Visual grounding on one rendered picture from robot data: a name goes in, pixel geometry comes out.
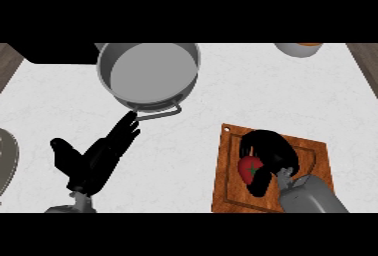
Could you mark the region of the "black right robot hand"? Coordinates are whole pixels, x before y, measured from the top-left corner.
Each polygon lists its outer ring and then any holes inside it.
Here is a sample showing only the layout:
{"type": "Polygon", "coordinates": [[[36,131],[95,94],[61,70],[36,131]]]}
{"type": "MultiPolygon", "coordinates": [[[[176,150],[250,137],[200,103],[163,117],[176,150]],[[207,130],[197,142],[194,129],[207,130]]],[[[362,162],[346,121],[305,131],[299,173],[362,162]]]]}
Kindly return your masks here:
{"type": "Polygon", "coordinates": [[[254,130],[243,136],[240,157],[244,158],[250,155],[260,158],[263,166],[256,171],[247,189],[254,197],[263,197],[272,176],[282,169],[290,170],[290,176],[299,173],[299,156],[285,138],[271,130],[254,130]]]}

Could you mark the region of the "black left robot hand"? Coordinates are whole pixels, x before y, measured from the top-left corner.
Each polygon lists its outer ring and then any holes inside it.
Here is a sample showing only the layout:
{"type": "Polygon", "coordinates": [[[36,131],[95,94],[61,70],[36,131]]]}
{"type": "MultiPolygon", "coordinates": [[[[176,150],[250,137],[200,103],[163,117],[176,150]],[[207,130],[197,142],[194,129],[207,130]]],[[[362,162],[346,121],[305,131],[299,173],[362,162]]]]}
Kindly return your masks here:
{"type": "Polygon", "coordinates": [[[104,188],[114,169],[138,135],[141,134],[138,114],[130,111],[116,124],[110,134],[99,138],[85,153],[55,138],[51,146],[55,167],[68,176],[67,188],[92,197],[104,188]]]}

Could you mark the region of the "red tomato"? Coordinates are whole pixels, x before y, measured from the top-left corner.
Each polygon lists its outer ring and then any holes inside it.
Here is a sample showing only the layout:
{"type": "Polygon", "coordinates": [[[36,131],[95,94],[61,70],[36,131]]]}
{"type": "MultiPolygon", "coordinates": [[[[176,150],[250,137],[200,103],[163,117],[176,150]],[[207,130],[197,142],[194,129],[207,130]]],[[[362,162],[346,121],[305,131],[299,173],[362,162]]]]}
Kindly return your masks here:
{"type": "Polygon", "coordinates": [[[245,156],[238,162],[238,172],[247,185],[253,183],[257,170],[263,167],[263,162],[256,156],[245,156]]]}

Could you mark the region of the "brown wooden cutting board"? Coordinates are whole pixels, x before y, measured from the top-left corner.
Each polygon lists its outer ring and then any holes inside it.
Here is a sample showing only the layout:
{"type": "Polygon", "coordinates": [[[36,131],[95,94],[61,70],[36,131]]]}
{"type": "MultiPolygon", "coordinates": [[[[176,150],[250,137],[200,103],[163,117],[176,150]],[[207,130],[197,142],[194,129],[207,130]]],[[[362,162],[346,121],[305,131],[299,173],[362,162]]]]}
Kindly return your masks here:
{"type": "MultiPolygon", "coordinates": [[[[251,128],[222,124],[212,211],[282,213],[276,177],[272,177],[266,196],[256,198],[238,173],[240,142],[250,131],[251,128]]],[[[300,171],[294,178],[313,174],[325,181],[330,189],[334,189],[327,144],[288,135],[284,138],[294,147],[300,161],[300,171]]]]}

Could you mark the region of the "grey metal pot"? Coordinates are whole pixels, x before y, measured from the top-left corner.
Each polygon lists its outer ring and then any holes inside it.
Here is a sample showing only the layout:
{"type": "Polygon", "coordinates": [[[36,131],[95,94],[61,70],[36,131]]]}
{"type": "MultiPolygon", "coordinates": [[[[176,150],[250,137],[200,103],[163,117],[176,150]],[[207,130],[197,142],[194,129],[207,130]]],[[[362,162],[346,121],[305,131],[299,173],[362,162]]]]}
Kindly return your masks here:
{"type": "Polygon", "coordinates": [[[145,121],[182,112],[200,75],[197,43],[96,43],[98,75],[117,101],[145,121]]]}

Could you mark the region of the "grey oval plate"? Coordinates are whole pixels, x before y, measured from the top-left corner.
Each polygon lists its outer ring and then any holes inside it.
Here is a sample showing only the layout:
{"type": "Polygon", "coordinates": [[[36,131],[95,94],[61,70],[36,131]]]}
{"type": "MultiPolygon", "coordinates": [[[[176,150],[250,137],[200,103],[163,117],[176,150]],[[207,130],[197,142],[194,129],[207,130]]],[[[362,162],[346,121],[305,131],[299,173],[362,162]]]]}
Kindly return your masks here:
{"type": "Polygon", "coordinates": [[[20,160],[20,146],[15,136],[0,128],[0,196],[11,184],[20,160]]]}

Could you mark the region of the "grey bowl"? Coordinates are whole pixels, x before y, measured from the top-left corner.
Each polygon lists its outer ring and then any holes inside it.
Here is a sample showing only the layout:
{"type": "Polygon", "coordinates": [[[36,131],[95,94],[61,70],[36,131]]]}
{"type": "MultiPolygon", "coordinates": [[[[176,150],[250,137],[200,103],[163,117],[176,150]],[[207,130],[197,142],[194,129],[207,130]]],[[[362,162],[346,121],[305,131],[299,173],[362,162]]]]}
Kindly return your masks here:
{"type": "Polygon", "coordinates": [[[322,43],[276,43],[275,46],[288,56],[307,58],[316,54],[322,43]]]}

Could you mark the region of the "black appliance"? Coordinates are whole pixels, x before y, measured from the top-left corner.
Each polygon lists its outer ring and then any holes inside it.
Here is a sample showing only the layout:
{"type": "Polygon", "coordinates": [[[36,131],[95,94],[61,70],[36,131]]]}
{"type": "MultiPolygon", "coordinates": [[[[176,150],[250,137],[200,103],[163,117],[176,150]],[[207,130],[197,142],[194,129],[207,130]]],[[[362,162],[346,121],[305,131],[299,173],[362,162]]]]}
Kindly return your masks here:
{"type": "Polygon", "coordinates": [[[95,65],[99,50],[93,43],[9,42],[12,48],[34,64],[95,65]]]}

